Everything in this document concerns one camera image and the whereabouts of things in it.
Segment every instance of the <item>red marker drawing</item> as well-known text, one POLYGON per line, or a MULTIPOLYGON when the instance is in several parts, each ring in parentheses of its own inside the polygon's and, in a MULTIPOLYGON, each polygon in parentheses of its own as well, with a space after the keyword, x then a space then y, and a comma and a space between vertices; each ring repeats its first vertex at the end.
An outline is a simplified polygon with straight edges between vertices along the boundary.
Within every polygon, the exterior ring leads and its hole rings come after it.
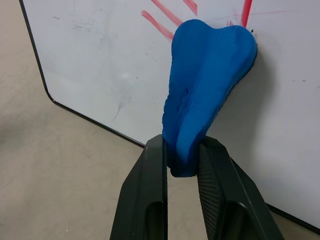
POLYGON ((174 34, 164 26, 162 26, 160 23, 158 23, 147 11, 143 10, 141 12, 141 15, 145 17, 150 23, 152 23, 153 26, 155 26, 156 29, 158 29, 159 32, 162 33, 162 35, 165 36, 169 41, 174 38, 174 34))
POLYGON ((175 25, 180 26, 182 21, 166 8, 159 0, 151 0, 175 25))
POLYGON ((233 24, 233 22, 230 20, 230 21, 227 21, 227 22, 226 22, 226 25, 227 25, 227 26, 233 26, 234 24, 233 24))
POLYGON ((251 8, 252 0, 245 0, 242 10, 242 16, 241 16, 241 24, 243 27, 247 27, 250 8, 251 8))
POLYGON ((197 16, 198 5, 193 0, 183 0, 183 1, 191 9, 191 11, 197 16))

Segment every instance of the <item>beige floor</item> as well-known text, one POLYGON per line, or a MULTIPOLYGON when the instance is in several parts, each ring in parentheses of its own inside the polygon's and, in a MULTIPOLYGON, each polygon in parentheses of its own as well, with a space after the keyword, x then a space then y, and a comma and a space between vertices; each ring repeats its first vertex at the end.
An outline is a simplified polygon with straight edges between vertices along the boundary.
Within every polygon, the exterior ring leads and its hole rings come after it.
MULTIPOLYGON (((19 2, 0 0, 0 239, 109 239, 141 151, 50 102, 19 2)), ((169 239, 206 239, 196 179, 169 177, 168 196, 169 239)), ((275 219, 288 240, 320 240, 275 219)))

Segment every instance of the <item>blue foam padding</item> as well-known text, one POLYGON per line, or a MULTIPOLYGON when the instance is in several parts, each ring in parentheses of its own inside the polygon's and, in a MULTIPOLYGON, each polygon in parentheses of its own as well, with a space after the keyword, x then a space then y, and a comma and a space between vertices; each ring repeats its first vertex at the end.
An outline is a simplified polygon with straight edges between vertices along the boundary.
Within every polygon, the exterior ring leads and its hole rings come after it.
POLYGON ((172 41, 169 94, 162 117, 167 165, 175 177, 197 170, 197 149, 232 87, 250 70, 257 43, 242 26, 181 24, 172 41))

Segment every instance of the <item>whiteboard surface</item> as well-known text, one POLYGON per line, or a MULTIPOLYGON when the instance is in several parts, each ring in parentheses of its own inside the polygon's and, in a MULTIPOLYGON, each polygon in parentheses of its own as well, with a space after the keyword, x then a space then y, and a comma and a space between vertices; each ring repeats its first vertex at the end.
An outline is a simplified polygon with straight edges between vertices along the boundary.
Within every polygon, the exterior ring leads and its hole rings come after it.
MULTIPOLYGON (((177 28, 150 0, 23 0, 51 97, 145 144, 162 131, 171 43, 147 19, 177 28)), ((182 21, 240 24, 243 0, 161 0, 182 21)), ((258 56, 208 135, 264 200, 320 228, 320 31, 317 0, 253 0, 258 56)))

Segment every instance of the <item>black whiteboard frame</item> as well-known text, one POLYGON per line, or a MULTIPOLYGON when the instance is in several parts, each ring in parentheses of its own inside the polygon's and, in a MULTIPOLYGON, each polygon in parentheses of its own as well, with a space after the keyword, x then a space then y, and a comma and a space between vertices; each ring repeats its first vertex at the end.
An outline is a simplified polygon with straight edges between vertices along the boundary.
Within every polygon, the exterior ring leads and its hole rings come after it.
MULTIPOLYGON (((81 114, 81 113, 79 113, 79 112, 77 112, 77 111, 75 111, 75 110, 73 110, 73 109, 71 109, 71 108, 69 108, 69 107, 57 102, 57 101, 55 101, 51 97, 51 95, 50 95, 50 93, 48 91, 46 80, 45 80, 45 76, 44 76, 44 73, 43 73, 43 70, 42 70, 42 67, 41 67, 40 59, 39 59, 39 56, 38 56, 36 44, 35 44, 34 37, 33 37, 32 31, 31 31, 31 27, 30 27, 30 24, 29 24, 29 20, 28 20, 28 16, 27 16, 27 12, 26 12, 26 9, 25 9, 24 2, 23 2, 23 0, 19 0, 19 2, 20 2, 20 6, 21 6, 23 17, 24 17, 24 21, 25 21, 25 24, 26 24, 26 28, 28 30, 29 37, 30 37, 30 40, 31 40, 31 44, 32 44, 32 48, 33 48, 34 55, 35 55, 35 58, 36 58, 36 62, 37 62, 38 67, 39 67, 39 71, 40 71, 42 83, 43 83, 43 86, 44 86, 44 90, 45 90, 47 96, 49 97, 49 99, 55 105, 57 105, 57 106, 65 109, 65 110, 67 110, 67 111, 69 111, 69 112, 71 112, 71 113, 73 113, 73 114, 75 114, 75 115, 77 115, 77 116, 79 116, 79 117, 81 117, 81 118, 83 118, 83 119, 85 119, 85 120, 87 120, 87 121, 89 121, 89 122, 91 122, 91 123, 103 128, 103 129, 105 129, 105 130, 107 130, 107 131, 109 131, 109 132, 111 132, 111 133, 113 133, 113 134, 115 134, 115 135, 117 135, 117 136, 119 136, 119 137, 121 137, 121 138, 123 138, 123 139, 125 139, 125 140, 127 140, 127 141, 129 141, 129 142, 131 142, 131 143, 133 143, 133 144, 135 144, 137 146, 139 146, 139 147, 141 147, 141 148, 144 148, 145 145, 142 144, 141 142, 138 142, 138 141, 136 141, 136 140, 134 140, 134 139, 132 139, 132 138, 130 138, 130 137, 128 137, 128 136, 116 131, 116 130, 113 130, 112 128, 110 128, 110 127, 108 127, 106 125, 101 124, 101 123, 93 120, 92 118, 87 117, 87 116, 85 116, 85 115, 83 115, 83 114, 81 114)), ((276 208, 274 206, 271 206, 270 204, 267 204, 267 206, 275 214, 278 214, 281 217, 286 218, 286 219, 294 222, 295 224, 298 224, 298 225, 300 225, 300 226, 302 226, 302 227, 304 227, 304 228, 306 228, 306 229, 308 229, 308 230, 320 235, 320 228, 317 228, 316 226, 313 226, 313 225, 311 225, 311 224, 309 224, 309 223, 307 223, 307 222, 305 222, 305 221, 303 221, 303 220, 301 220, 301 219, 299 219, 299 218, 297 218, 295 216, 292 216, 291 214, 286 213, 285 211, 282 211, 282 210, 280 210, 280 209, 278 209, 278 208, 276 208)))

